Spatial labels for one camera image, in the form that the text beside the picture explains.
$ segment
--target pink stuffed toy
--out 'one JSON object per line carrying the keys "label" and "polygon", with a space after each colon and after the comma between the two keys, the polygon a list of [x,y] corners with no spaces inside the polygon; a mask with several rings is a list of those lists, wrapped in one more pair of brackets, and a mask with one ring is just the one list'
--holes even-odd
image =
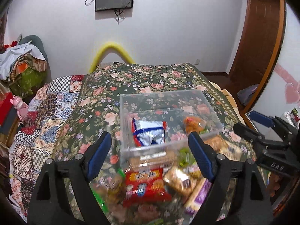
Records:
{"label": "pink stuffed toy", "polygon": [[28,105],[25,102],[23,102],[21,97],[15,95],[13,95],[13,99],[10,99],[10,103],[14,105],[15,109],[17,109],[19,119],[22,122],[26,122],[28,114]]}

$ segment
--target transparent storage container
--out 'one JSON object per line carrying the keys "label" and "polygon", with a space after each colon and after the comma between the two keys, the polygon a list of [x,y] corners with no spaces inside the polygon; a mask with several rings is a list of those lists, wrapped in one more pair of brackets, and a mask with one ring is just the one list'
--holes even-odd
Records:
{"label": "transparent storage container", "polygon": [[[187,146],[183,120],[197,116],[206,121],[207,132],[203,140],[223,130],[219,118],[201,90],[166,91],[120,95],[120,122],[122,158],[152,155],[166,150],[179,150]],[[165,143],[137,147],[131,131],[132,118],[144,121],[166,121]]]}

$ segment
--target pink heart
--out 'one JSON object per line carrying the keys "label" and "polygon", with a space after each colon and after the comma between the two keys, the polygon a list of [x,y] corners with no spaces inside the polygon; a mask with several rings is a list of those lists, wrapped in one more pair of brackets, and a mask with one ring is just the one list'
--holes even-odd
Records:
{"label": "pink heart", "polygon": [[296,104],[300,100],[299,92],[290,83],[285,86],[285,99],[287,104]]}

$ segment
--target metal screw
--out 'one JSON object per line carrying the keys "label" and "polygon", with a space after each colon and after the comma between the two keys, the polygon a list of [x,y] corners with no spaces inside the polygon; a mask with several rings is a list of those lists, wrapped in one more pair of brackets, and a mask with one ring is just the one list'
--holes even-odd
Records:
{"label": "metal screw", "polygon": [[218,154],[218,155],[217,155],[217,158],[218,158],[219,160],[224,160],[224,159],[225,159],[225,156],[224,156],[223,154]]}
{"label": "metal screw", "polygon": [[250,165],[253,165],[253,164],[255,163],[251,158],[247,159],[247,162],[248,162]]}
{"label": "metal screw", "polygon": [[81,158],[83,158],[83,155],[81,153],[75,155],[76,160],[80,160]]}
{"label": "metal screw", "polygon": [[53,162],[53,159],[52,158],[48,158],[47,160],[46,160],[46,163],[47,164],[51,164]]}

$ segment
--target green floral blanket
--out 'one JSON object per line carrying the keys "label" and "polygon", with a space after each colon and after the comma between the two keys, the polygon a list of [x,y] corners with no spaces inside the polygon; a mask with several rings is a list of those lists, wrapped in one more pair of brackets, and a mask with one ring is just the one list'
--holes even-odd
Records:
{"label": "green floral blanket", "polygon": [[[166,66],[145,66],[137,64],[116,64],[107,66],[99,71],[84,77],[79,93],[78,102],[70,117],[65,121],[56,141],[53,158],[56,161],[68,160],[77,153],[92,145],[102,134],[108,131],[112,135],[112,148],[96,179],[92,182],[101,182],[111,177],[120,168],[120,94],[138,94],[150,92],[164,92],[175,90],[199,89],[206,96],[208,102],[217,113],[224,125],[221,137],[231,145],[228,148],[228,157],[239,161],[254,158],[255,154],[250,144],[234,134],[232,127],[239,119],[227,101],[226,97],[192,65],[175,64]],[[182,133],[172,133],[174,138],[180,139]],[[229,210],[234,191],[235,181],[232,180],[228,189],[226,201],[220,212],[220,219],[224,218]],[[75,217],[80,218],[80,211],[69,181],[66,181],[67,193]],[[151,207],[148,211],[143,206],[133,206],[124,211],[126,216],[123,224],[145,224],[145,214],[152,214],[151,219],[162,219],[164,224],[188,224],[191,217],[182,211],[181,199],[174,196],[171,202]],[[120,224],[112,210],[107,213],[112,224]]]}

